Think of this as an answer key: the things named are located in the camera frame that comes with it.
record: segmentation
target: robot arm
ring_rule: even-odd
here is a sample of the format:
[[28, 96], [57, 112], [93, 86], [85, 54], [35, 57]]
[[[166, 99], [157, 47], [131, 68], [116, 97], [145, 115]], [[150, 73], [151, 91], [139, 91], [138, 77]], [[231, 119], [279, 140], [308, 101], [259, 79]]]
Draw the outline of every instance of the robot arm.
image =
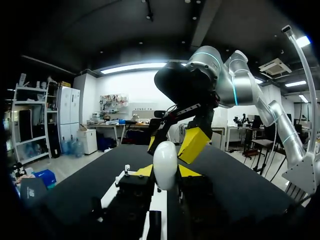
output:
[[151, 138], [148, 153], [153, 155], [159, 143], [166, 140], [172, 124], [195, 116], [188, 124], [178, 153], [181, 160], [190, 164], [211, 139], [214, 108], [255, 105], [265, 126], [277, 125], [288, 162], [288, 171], [282, 176], [292, 183], [289, 185], [292, 190], [288, 191], [292, 191], [292, 195], [298, 189], [314, 193], [320, 183], [320, 161], [315, 160], [314, 153], [303, 149], [283, 107], [276, 101], [266, 103], [247, 62], [247, 57], [237, 50], [223, 63], [215, 48], [202, 46], [186, 66], [169, 62], [160, 69], [154, 77], [155, 84], [176, 103], [176, 109], [162, 118]]

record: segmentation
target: desk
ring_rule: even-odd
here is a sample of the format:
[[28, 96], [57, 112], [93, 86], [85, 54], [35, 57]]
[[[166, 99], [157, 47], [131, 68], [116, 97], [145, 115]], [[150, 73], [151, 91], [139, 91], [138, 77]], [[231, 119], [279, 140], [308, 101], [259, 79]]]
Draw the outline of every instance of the desk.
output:
[[[149, 127], [149, 124], [130, 124], [130, 125], [122, 124], [122, 125], [123, 125], [123, 128], [122, 128], [122, 133], [121, 133], [120, 144], [122, 144], [122, 140], [125, 136], [126, 126], [129, 126], [130, 129], [143, 129], [143, 128]], [[166, 136], [168, 137], [168, 140], [171, 142], [171, 137], [170, 137], [169, 131], [167, 132]]]
[[212, 130], [214, 133], [221, 132], [221, 134], [218, 133], [218, 134], [221, 135], [221, 137], [220, 137], [220, 146], [219, 146], [219, 149], [223, 151], [223, 150], [225, 149], [225, 145], [226, 145], [226, 128], [223, 127], [223, 126], [212, 126], [212, 127], [211, 127], [211, 130]]
[[[116, 140], [116, 145], [119, 146], [122, 144], [122, 140], [125, 136], [126, 126], [130, 126], [131, 129], [143, 129], [143, 128], [148, 128], [149, 124], [130, 124], [130, 125], [128, 125], [128, 124], [118, 124], [118, 125], [92, 124], [92, 125], [85, 125], [85, 126], [87, 126], [88, 128], [92, 127], [92, 128], [113, 129], [114, 130], [114, 137]], [[118, 140], [117, 128], [122, 128], [120, 141]], [[167, 133], [167, 137], [168, 137], [168, 140], [171, 142], [171, 137], [170, 137], [169, 131]]]
[[[262, 175], [262, 173], [264, 172], [265, 167], [266, 167], [268, 153], [269, 153], [270, 149], [273, 147], [274, 142], [270, 141], [268, 139], [252, 140], [252, 142], [260, 147], [258, 161], [256, 162], [256, 165], [253, 168], [253, 171], [255, 171], [256, 173], [260, 172], [260, 175]], [[264, 155], [264, 161], [263, 161], [262, 167], [258, 169], [258, 165], [259, 165], [259, 161], [260, 161], [260, 157], [261, 157], [263, 148], [266, 148], [266, 153]]]
[[113, 129], [114, 131], [114, 137], [116, 140], [116, 145], [119, 146], [121, 143], [118, 140], [118, 134], [117, 134], [117, 127], [120, 125], [105, 125], [105, 124], [91, 124], [91, 125], [85, 125], [87, 128], [105, 128], [105, 129]]
[[[63, 224], [76, 223], [82, 215], [92, 210], [92, 197], [101, 199], [126, 164], [130, 164], [132, 171], [152, 164], [153, 158], [147, 150], [145, 145], [116, 147], [59, 183], [39, 203], [45, 205]], [[180, 160], [178, 163], [210, 178], [213, 192], [232, 223], [247, 216], [260, 222], [271, 215], [283, 213], [294, 203], [284, 191], [215, 147], [205, 146], [193, 164]], [[48, 217], [45, 211], [36, 210], [35, 214], [41, 222], [49, 223], [46, 222]], [[167, 213], [167, 239], [182, 239], [178, 234], [186, 232], [185, 220], [176, 189], [167, 193]]]
[[[252, 128], [252, 127], [248, 127], [248, 126], [244, 126], [242, 127], [242, 129], [245, 129], [245, 140], [244, 140], [244, 148], [243, 148], [243, 153], [242, 155], [246, 156], [246, 157], [249, 157], [251, 159], [251, 157], [248, 155], [248, 153], [246, 152], [246, 145], [248, 143], [248, 149], [247, 151], [249, 150], [249, 148], [253, 148], [253, 141], [252, 140], [255, 140], [256, 137], [257, 137], [257, 132], [263, 132], [265, 129], [264, 128]], [[247, 131], [252, 131], [252, 135], [251, 135], [251, 140], [248, 142], [248, 139], [247, 139]]]
[[229, 142], [230, 142], [230, 132], [231, 130], [239, 129], [237, 126], [227, 126], [226, 127], [226, 140], [225, 140], [225, 151], [227, 152], [229, 149]]

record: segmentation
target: fluorescent light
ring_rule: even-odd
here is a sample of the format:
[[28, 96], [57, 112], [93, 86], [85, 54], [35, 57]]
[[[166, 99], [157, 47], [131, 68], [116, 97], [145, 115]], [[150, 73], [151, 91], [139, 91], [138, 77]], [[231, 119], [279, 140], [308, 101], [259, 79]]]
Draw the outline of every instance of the fluorescent light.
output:
[[257, 83], [257, 84], [262, 84], [263, 83], [263, 81], [261, 81], [261, 80], [259, 80], [259, 79], [254, 79], [255, 80], [255, 82]]
[[308, 39], [307, 36], [303, 36], [303, 37], [300, 37], [296, 40], [296, 43], [298, 44], [298, 46], [300, 48], [303, 48], [304, 46], [307, 46], [310, 44], [310, 41]]
[[307, 84], [306, 81], [296, 81], [292, 83], [285, 84], [286, 87], [293, 87], [293, 86], [298, 86], [298, 85], [304, 85]]
[[141, 64], [110, 68], [110, 69], [102, 70], [101, 73], [112, 74], [112, 73], [117, 73], [117, 72], [122, 72], [127, 70], [134, 70], [134, 69], [158, 69], [158, 68], [164, 67], [165, 65], [166, 65], [165, 62], [141, 63]]
[[306, 97], [304, 95], [299, 95], [299, 97], [302, 99], [302, 101], [304, 101], [306, 104], [308, 103], [308, 100], [306, 99]]

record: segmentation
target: blue box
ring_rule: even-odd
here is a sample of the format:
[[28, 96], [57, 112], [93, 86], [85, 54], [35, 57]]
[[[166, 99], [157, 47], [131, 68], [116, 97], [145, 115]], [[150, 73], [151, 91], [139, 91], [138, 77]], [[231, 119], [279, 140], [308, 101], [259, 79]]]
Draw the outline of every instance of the blue box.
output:
[[39, 171], [39, 172], [34, 172], [33, 174], [35, 175], [36, 178], [41, 178], [44, 185], [47, 188], [57, 182], [55, 174], [49, 169]]

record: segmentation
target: black table surface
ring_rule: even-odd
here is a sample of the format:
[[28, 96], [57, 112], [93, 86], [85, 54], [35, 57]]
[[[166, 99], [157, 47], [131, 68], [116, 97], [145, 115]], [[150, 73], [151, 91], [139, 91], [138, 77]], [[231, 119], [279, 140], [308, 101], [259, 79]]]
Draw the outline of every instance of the black table surface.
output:
[[[81, 215], [91, 211], [92, 197], [102, 198], [126, 164], [130, 164], [131, 171], [152, 164], [153, 158], [147, 154], [147, 149], [145, 145], [116, 147], [63, 180], [41, 203], [62, 223], [77, 222]], [[179, 163], [211, 179], [213, 192], [232, 221], [248, 215], [260, 221], [283, 213], [293, 203], [281, 189], [213, 146], [206, 146], [194, 163], [186, 164], [180, 160]], [[168, 239], [174, 239], [172, 230], [179, 214], [175, 191], [168, 191], [167, 208]]]

